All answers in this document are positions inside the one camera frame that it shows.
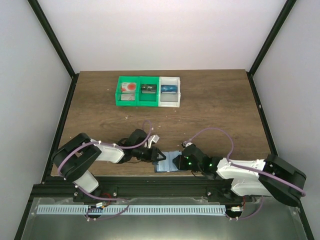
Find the blue leather card holder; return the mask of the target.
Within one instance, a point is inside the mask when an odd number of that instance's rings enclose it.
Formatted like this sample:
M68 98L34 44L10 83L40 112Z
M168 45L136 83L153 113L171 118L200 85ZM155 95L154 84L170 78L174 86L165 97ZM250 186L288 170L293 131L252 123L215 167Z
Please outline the blue leather card holder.
M154 172L155 173L171 173L171 172L180 172L180 170L173 163L173 159L181 155L181 151L169 151L163 152L166 159L155 162Z

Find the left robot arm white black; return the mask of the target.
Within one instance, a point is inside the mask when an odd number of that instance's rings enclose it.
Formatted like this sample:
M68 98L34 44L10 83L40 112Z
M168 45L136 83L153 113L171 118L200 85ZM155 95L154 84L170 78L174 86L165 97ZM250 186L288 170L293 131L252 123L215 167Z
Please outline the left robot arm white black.
M146 163L164 161L167 157L154 146L158 135L146 133L142 129L134 130L127 138L117 143L103 143L85 133L80 133L65 145L57 149L51 160L57 167L57 173L67 182L74 183L81 190L97 196L99 181L89 171L96 161L112 164L124 164L136 158Z

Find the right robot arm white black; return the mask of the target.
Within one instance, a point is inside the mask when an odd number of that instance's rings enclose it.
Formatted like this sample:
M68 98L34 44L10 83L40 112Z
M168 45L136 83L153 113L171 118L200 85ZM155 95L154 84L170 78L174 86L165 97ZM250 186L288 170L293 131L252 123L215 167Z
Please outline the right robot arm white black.
M307 176L273 154L265 159L231 160L210 157L190 144L172 162L180 171L200 172L209 180L231 180L229 191L240 197L273 197L284 205L296 207L306 195Z

